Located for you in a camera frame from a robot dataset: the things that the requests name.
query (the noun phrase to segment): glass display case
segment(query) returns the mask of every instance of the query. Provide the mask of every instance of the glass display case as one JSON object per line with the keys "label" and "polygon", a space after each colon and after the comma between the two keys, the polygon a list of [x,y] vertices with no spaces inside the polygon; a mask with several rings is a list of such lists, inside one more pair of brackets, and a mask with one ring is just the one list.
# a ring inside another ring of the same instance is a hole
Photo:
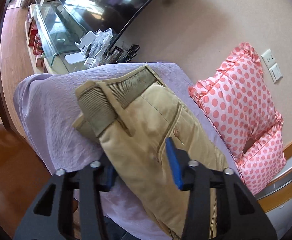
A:
{"label": "glass display case", "polygon": [[58,0],[36,0],[33,13],[48,63],[58,74],[87,69],[84,62],[68,64],[65,56],[80,52],[75,45],[87,33]]}

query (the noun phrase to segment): wall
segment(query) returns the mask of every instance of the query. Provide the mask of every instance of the wall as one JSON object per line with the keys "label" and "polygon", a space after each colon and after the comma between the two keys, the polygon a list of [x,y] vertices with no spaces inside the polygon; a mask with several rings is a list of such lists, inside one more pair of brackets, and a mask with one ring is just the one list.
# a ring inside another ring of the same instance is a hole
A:
{"label": "wall", "polygon": [[259,55],[271,48],[283,79],[273,84],[263,65],[264,78],[284,117],[284,143],[292,141],[292,0],[153,0],[122,39],[141,46],[134,61],[175,62],[193,82],[242,41]]}

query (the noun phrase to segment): bed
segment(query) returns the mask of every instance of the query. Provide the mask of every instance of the bed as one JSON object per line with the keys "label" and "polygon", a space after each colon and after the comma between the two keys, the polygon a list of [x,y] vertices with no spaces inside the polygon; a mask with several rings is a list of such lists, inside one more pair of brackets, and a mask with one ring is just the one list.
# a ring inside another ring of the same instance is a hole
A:
{"label": "bed", "polygon": [[[144,63],[102,65],[68,75],[35,74],[16,88],[14,105],[30,143],[50,173],[82,169],[99,159],[102,149],[72,127],[80,114],[75,89],[87,80],[123,76]],[[203,111],[188,94],[192,85],[183,70],[173,63],[149,63],[165,84],[188,106],[200,121],[209,139],[225,155],[238,174],[234,159]],[[104,215],[141,240],[171,239],[149,219],[139,199],[117,179],[108,193],[101,193]]]}

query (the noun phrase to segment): white phone holder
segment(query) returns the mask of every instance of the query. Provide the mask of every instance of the white phone holder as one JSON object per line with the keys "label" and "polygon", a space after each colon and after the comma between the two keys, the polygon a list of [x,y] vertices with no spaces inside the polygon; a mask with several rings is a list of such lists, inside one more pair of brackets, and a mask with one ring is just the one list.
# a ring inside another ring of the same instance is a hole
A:
{"label": "white phone holder", "polygon": [[94,40],[96,40],[96,35],[92,31],[86,33],[80,39],[80,43],[75,42],[75,45],[81,50],[81,52],[66,55],[65,60],[69,64],[76,64],[78,62],[85,61],[89,45],[91,45],[94,42]]}

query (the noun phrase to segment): wall plate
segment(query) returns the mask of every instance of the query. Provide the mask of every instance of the wall plate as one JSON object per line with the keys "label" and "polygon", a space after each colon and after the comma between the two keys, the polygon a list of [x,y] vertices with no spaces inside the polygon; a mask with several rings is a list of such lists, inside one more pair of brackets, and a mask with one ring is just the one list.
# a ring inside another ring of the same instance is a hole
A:
{"label": "wall plate", "polygon": [[274,83],[276,83],[277,81],[279,81],[283,77],[281,70],[278,66],[278,63],[275,63],[273,66],[271,66],[269,68],[269,72],[272,76]]}
{"label": "wall plate", "polygon": [[275,56],[271,49],[268,49],[262,54],[262,59],[264,60],[267,68],[272,67],[276,63]]}

